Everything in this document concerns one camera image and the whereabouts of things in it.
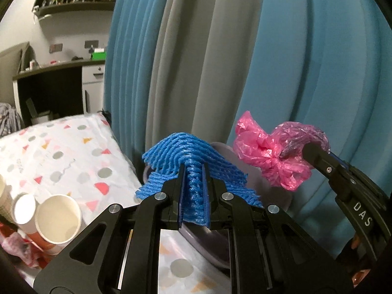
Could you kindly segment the blue foam fruit net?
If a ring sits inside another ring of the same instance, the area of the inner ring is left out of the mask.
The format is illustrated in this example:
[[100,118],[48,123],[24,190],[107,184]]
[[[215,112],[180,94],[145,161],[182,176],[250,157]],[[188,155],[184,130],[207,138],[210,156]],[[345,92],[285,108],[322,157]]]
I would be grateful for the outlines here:
[[227,161],[208,142],[188,133],[174,133],[146,151],[142,159],[151,167],[147,182],[135,193],[143,200],[162,190],[163,184],[176,179],[180,166],[185,166],[183,220],[199,226],[209,226],[207,189],[203,186],[203,166],[212,178],[225,183],[227,191],[241,197],[251,206],[261,207],[256,192],[247,188],[247,175]]

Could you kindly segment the blue and grey curtain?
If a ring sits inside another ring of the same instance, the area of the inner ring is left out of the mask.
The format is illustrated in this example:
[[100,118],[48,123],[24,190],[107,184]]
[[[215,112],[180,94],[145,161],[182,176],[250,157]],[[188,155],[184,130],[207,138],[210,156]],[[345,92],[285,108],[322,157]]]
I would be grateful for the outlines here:
[[391,24],[375,0],[116,0],[104,107],[120,148],[184,131],[230,144],[249,111],[323,130],[391,192]]

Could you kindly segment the grey striped duvet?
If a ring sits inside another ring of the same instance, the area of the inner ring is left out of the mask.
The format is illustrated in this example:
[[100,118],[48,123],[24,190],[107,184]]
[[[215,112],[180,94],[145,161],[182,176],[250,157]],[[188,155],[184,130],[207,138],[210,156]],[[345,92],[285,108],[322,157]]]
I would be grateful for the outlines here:
[[8,103],[0,103],[0,136],[7,136],[21,128],[21,118],[17,110]]

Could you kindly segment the purple plastic trash bin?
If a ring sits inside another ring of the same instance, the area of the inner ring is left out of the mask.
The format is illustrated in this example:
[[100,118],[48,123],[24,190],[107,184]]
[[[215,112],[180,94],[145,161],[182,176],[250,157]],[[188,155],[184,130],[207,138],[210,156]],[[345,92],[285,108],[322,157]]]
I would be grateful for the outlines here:
[[[289,209],[292,192],[281,186],[271,186],[258,167],[241,161],[227,144],[213,142],[211,146],[247,175],[246,186],[255,190],[264,206],[275,204],[285,211]],[[217,219],[216,213],[211,214],[211,223],[208,227],[184,222],[179,233],[215,267],[227,270],[230,268],[229,235],[223,228],[224,224],[219,223]]]

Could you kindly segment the grey upholstered headboard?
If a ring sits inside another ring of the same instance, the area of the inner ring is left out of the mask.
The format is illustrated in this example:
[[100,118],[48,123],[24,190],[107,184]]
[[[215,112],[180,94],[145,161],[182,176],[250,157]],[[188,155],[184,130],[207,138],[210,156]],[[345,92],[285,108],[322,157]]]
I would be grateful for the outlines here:
[[20,43],[1,51],[1,103],[15,105],[13,77],[28,68],[31,59],[31,45],[29,42]]

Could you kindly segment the pink plastic bag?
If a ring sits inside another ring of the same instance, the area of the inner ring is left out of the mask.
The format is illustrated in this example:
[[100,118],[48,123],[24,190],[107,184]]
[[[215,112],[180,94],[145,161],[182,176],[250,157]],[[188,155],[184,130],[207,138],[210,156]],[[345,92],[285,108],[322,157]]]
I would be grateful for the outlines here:
[[313,166],[304,160],[302,150],[314,143],[329,152],[326,134],[316,126],[284,122],[267,133],[249,111],[241,115],[235,127],[233,151],[243,162],[262,171],[272,186],[295,191],[312,175]]

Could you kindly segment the red white plastic bag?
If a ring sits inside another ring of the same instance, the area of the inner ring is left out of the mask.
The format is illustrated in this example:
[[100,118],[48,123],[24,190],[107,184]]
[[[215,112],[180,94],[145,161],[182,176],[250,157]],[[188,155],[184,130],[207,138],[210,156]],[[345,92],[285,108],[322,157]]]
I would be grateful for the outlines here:
[[45,254],[34,242],[22,237],[9,225],[1,222],[1,247],[11,257],[16,257],[29,268],[45,268],[52,257]]

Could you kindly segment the dark wooden desk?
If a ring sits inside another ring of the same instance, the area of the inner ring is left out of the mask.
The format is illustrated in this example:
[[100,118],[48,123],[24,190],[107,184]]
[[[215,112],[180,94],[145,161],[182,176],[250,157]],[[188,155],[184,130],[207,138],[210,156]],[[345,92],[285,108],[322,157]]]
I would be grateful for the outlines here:
[[83,114],[82,67],[101,64],[105,61],[61,62],[14,76],[15,106],[24,124],[32,125],[33,112],[50,111],[55,118]]

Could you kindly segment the white paper cup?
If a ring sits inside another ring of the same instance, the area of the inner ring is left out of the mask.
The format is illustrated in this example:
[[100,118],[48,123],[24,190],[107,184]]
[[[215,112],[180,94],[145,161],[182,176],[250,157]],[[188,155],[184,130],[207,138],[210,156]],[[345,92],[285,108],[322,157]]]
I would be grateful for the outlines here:
[[37,201],[33,195],[19,194],[13,202],[12,215],[16,225],[26,234],[34,234]]

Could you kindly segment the orange paper cup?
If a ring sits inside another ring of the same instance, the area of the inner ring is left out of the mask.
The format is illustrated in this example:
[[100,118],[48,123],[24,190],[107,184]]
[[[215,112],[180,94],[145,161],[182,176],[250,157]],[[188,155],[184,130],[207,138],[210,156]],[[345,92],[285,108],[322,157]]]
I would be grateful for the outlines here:
[[35,226],[44,252],[58,255],[82,230],[82,211],[68,195],[54,195],[38,205]]

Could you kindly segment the white drawer cabinet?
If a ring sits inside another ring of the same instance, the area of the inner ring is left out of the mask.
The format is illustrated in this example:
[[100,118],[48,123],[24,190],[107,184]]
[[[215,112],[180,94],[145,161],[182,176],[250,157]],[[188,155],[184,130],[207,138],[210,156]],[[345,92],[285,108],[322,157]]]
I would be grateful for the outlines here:
[[105,65],[82,67],[82,101],[84,113],[103,109]]

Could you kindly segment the green box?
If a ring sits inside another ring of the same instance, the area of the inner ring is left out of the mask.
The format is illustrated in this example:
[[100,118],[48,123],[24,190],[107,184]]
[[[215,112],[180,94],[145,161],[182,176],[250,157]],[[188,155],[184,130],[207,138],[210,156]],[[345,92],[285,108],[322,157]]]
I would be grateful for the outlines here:
[[104,61],[107,55],[105,48],[91,49],[89,53],[92,61]]

